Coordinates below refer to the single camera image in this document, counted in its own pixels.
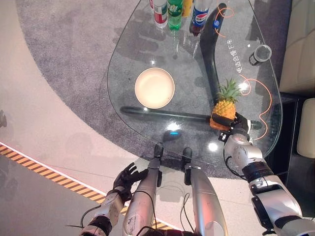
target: yellow bottle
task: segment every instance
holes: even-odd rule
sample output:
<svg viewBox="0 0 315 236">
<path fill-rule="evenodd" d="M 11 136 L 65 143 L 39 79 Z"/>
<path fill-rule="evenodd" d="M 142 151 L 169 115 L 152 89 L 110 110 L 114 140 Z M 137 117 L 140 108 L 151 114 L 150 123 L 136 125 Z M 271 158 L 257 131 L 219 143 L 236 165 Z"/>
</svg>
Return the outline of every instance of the yellow bottle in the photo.
<svg viewBox="0 0 315 236">
<path fill-rule="evenodd" d="M 184 0 L 182 16 L 190 16 L 192 0 Z"/>
</svg>

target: glass tabletop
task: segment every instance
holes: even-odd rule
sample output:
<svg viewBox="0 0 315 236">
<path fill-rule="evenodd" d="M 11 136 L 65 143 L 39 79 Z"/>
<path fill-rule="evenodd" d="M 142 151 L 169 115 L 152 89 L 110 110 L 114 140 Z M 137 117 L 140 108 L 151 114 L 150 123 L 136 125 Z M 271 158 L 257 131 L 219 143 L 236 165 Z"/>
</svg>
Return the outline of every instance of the glass tabletop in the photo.
<svg viewBox="0 0 315 236">
<path fill-rule="evenodd" d="M 114 109 L 130 128 L 162 142 L 170 152 L 181 154 L 190 147 L 193 158 L 225 167 L 220 132 L 209 126 L 217 83 L 224 85 L 231 78 L 237 82 L 242 95 L 236 111 L 253 121 L 250 137 L 264 157 L 277 142 L 282 105 L 270 60 L 256 66 L 249 62 L 264 44 L 250 2 L 221 2 L 227 6 L 224 11 L 214 0 L 204 32 L 194 36 L 189 32 L 191 17 L 182 18 L 179 31 L 157 28 L 149 0 L 141 0 L 112 55 L 107 85 Z M 219 28 L 214 20 L 219 20 Z M 135 96 L 137 77 L 151 67 L 166 70 L 175 83 L 173 98 L 159 109 L 144 107 Z"/>
</svg>

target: blue cap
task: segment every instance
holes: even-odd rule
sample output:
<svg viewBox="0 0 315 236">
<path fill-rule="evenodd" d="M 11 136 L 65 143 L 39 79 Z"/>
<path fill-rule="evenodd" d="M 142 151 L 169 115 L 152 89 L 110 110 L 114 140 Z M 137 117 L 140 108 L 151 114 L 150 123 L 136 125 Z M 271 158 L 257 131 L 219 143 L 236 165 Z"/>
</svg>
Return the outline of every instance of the blue cap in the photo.
<svg viewBox="0 0 315 236">
<path fill-rule="evenodd" d="M 215 21 L 213 21 L 213 27 L 214 28 L 219 28 L 219 26 L 220 26 L 220 21 L 218 21 L 218 20 L 215 20 Z"/>
</svg>

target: silver robot leg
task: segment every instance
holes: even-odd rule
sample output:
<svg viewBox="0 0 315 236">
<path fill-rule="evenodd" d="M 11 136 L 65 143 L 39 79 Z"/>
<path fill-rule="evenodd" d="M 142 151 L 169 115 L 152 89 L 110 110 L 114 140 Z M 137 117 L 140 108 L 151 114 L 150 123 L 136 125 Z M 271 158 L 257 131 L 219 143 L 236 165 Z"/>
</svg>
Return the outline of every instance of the silver robot leg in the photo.
<svg viewBox="0 0 315 236">
<path fill-rule="evenodd" d="M 184 150 L 185 184 L 192 187 L 195 232 L 201 236 L 227 236 L 227 228 L 216 192 L 205 173 L 190 164 L 191 149 Z"/>
<path fill-rule="evenodd" d="M 157 144 L 154 159 L 149 162 L 148 175 L 143 179 L 131 199 L 123 222 L 123 236 L 135 236 L 144 226 L 151 226 L 153 221 L 153 207 L 156 204 L 157 187 L 160 186 L 162 172 L 159 171 L 163 147 Z"/>
</svg>

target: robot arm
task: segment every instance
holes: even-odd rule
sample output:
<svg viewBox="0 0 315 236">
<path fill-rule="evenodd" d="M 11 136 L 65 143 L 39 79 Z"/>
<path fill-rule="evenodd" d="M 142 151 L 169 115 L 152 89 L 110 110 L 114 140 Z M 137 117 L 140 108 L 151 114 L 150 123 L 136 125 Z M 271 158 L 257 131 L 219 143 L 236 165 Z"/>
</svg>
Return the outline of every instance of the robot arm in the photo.
<svg viewBox="0 0 315 236">
<path fill-rule="evenodd" d="M 236 126 L 220 139 L 226 141 L 225 155 L 232 157 L 249 183 L 254 210 L 266 233 L 274 229 L 279 236 L 315 234 L 315 223 L 301 218 L 299 204 L 268 167 L 260 149 L 249 143 L 246 130 Z"/>
<path fill-rule="evenodd" d="M 125 202 L 132 197 L 132 184 L 146 178 L 148 175 L 148 169 L 138 172 L 135 171 L 136 166 L 133 165 L 134 163 L 131 163 L 119 173 L 114 181 L 113 190 L 108 192 L 105 201 L 96 211 L 92 221 L 81 231 L 80 236 L 109 235 L 118 222 L 119 213 Z"/>
</svg>

